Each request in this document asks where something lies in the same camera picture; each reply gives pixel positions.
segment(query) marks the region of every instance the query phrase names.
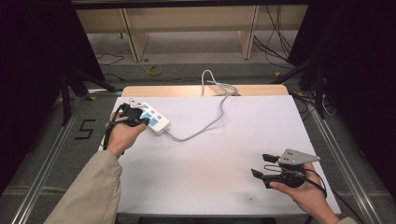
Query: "power cord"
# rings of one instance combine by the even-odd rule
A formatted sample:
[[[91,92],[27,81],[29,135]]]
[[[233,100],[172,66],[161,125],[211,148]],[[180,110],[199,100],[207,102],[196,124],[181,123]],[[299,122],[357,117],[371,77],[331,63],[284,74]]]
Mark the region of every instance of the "power cord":
[[[165,130],[165,131],[169,134],[169,136],[172,137],[175,141],[178,141],[178,142],[185,142],[185,141],[188,141],[188,140],[192,139],[193,137],[197,136],[198,134],[203,133],[207,128],[209,128],[211,125],[213,125],[214,123],[216,123],[216,122],[217,122],[219,119],[221,119],[222,116],[224,115],[223,104],[224,104],[224,101],[225,101],[225,100],[228,98],[228,96],[230,95],[230,93],[226,90],[226,88],[231,88],[231,89],[233,89],[233,90],[234,90],[234,93],[237,92],[237,89],[236,89],[235,87],[233,87],[232,85],[224,84],[224,83],[218,83],[218,82],[215,80],[215,78],[214,78],[214,76],[213,76],[213,73],[212,73],[210,70],[205,70],[205,71],[202,73],[202,77],[201,77],[201,82],[202,82],[201,96],[204,96],[204,94],[205,94],[204,76],[205,76],[206,73],[209,73],[210,76],[212,77],[212,81],[207,81],[207,82],[211,82],[211,83],[216,84],[219,88],[221,88],[221,89],[224,90],[224,92],[225,92],[225,96],[222,98],[222,100],[221,100],[220,103],[219,103],[220,114],[219,114],[219,116],[218,116],[217,118],[215,118],[214,120],[212,120],[211,122],[209,122],[209,123],[208,123],[204,128],[202,128],[200,131],[198,131],[197,133],[195,133],[195,134],[193,134],[193,135],[191,135],[191,136],[189,136],[189,137],[177,138],[177,137],[173,136],[173,135],[169,132],[169,130]]]

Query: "white power strip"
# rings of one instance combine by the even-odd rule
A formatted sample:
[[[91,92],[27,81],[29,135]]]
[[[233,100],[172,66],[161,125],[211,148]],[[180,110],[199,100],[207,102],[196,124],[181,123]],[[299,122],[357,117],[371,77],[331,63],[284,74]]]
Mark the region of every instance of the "white power strip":
[[[148,127],[157,135],[161,135],[165,129],[170,128],[170,121],[148,103],[142,103],[140,109],[143,110],[141,119],[149,119]]]

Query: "sleeve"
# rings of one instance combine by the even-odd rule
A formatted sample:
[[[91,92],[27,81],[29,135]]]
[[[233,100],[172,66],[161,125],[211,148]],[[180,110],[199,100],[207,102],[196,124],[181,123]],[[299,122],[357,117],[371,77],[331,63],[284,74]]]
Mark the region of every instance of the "sleeve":
[[[337,224],[357,224],[357,223],[352,218],[346,217],[346,218],[342,219],[341,221],[337,222]]]
[[[109,151],[92,156],[45,223],[114,223],[122,167]]]

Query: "white cable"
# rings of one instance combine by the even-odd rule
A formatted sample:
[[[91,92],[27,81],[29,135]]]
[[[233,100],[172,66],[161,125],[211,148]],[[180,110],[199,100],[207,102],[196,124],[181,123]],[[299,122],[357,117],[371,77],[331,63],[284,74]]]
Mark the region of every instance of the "white cable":
[[[222,90],[224,90],[224,91],[226,92],[225,97],[224,97],[224,98],[220,101],[220,103],[219,103],[220,115],[219,115],[216,119],[214,119],[212,122],[210,122],[209,124],[207,124],[203,129],[201,129],[201,131],[199,131],[199,132],[197,132],[197,133],[195,133],[195,134],[193,134],[193,135],[191,135],[191,136],[189,136],[189,137],[186,137],[186,138],[181,138],[181,139],[180,139],[180,138],[177,138],[177,137],[173,136],[171,133],[169,133],[167,130],[165,130],[165,131],[169,134],[169,136],[171,136],[174,140],[176,140],[176,141],[178,141],[178,142],[185,142],[185,141],[187,141],[187,140],[192,139],[192,138],[195,137],[196,135],[198,135],[198,134],[200,134],[200,133],[203,133],[207,128],[209,128],[212,124],[214,124],[216,121],[218,121],[219,119],[221,119],[221,117],[224,115],[223,104],[224,104],[224,101],[225,101],[225,100],[227,99],[227,97],[229,96],[229,93],[228,93],[228,91],[224,88],[224,86],[231,86],[231,85],[222,84],[222,83],[216,82],[215,78],[213,77],[212,72],[211,72],[210,70],[205,70],[205,71],[202,73],[202,79],[201,79],[201,80],[202,80],[202,92],[201,92],[201,96],[204,96],[204,93],[205,93],[204,75],[205,75],[206,72],[208,72],[208,73],[212,76],[213,83],[215,83],[219,88],[221,88]]]
[[[222,88],[232,89],[232,90],[233,90],[233,94],[232,94],[232,95],[236,95],[236,94],[238,93],[238,89],[237,89],[235,86],[233,86],[233,85],[225,84],[225,83],[220,83],[220,82],[218,82],[218,84],[219,84]]]
[[[326,106],[324,105],[324,98],[326,98],[326,95],[325,95],[325,94],[322,95],[322,105],[323,105],[324,111],[326,111],[326,113],[327,113],[328,115],[334,116],[334,115],[335,115],[335,112],[337,112],[337,109],[334,109],[334,112],[333,112],[333,113],[330,113],[330,112],[326,109]]]
[[[118,123],[118,122],[121,122],[121,121],[125,121],[125,120],[127,120],[128,119],[128,117],[122,117],[122,118],[119,118],[119,119],[116,119],[116,120],[114,120],[116,123]]]

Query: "black device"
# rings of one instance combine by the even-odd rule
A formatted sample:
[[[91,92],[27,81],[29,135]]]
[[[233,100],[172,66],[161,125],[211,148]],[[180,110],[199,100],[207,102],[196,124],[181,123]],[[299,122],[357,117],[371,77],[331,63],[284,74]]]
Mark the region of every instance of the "black device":
[[[105,133],[105,140],[103,143],[103,150],[107,149],[108,139],[110,138],[111,131],[118,123],[125,123],[130,127],[135,127],[144,123],[146,126],[149,125],[149,119],[144,118],[141,119],[143,110],[140,108],[131,107],[128,104],[122,104],[117,108],[116,112],[113,115],[113,118],[108,122],[106,133]]]
[[[253,176],[262,180],[265,187],[268,189],[271,189],[271,182],[280,182],[291,188],[300,187],[305,182],[304,178],[302,178],[305,177],[304,163],[320,161],[320,157],[318,156],[312,156],[289,148],[286,149],[280,157],[263,154],[262,158],[271,163],[279,163],[278,167],[280,168],[280,171],[276,170],[277,172],[280,172],[280,175],[265,175],[260,171],[251,169]]]

